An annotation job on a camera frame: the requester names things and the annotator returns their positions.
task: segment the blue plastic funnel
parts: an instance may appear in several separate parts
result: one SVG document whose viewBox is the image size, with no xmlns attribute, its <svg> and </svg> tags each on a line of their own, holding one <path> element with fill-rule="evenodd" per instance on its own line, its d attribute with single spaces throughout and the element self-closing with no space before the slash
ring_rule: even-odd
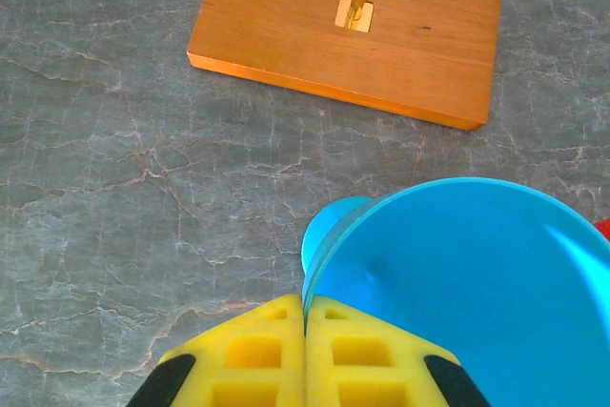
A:
<svg viewBox="0 0 610 407">
<path fill-rule="evenodd" d="M 303 240 L 326 295 L 452 351 L 494 407 L 610 405 L 610 244 L 562 203 L 455 178 L 331 204 Z"/>
</svg>

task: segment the wooden base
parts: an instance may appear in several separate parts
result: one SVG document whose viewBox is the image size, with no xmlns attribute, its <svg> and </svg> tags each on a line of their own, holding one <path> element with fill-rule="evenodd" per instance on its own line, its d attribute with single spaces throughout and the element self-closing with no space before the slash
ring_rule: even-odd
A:
<svg viewBox="0 0 610 407">
<path fill-rule="evenodd" d="M 500 0 L 368 0 L 368 32 L 339 0 L 204 0 L 193 66 L 463 130 L 487 122 Z"/>
</svg>

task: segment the gray marble floor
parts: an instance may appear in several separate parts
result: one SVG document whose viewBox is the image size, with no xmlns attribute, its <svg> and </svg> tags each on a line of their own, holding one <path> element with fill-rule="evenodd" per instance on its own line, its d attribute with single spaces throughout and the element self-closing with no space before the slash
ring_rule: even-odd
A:
<svg viewBox="0 0 610 407">
<path fill-rule="evenodd" d="M 193 69 L 202 0 L 0 0 L 0 398 L 122 406 L 163 352 L 300 291 L 317 210 L 483 175 L 610 216 L 610 0 L 503 0 L 488 126 Z"/>
</svg>

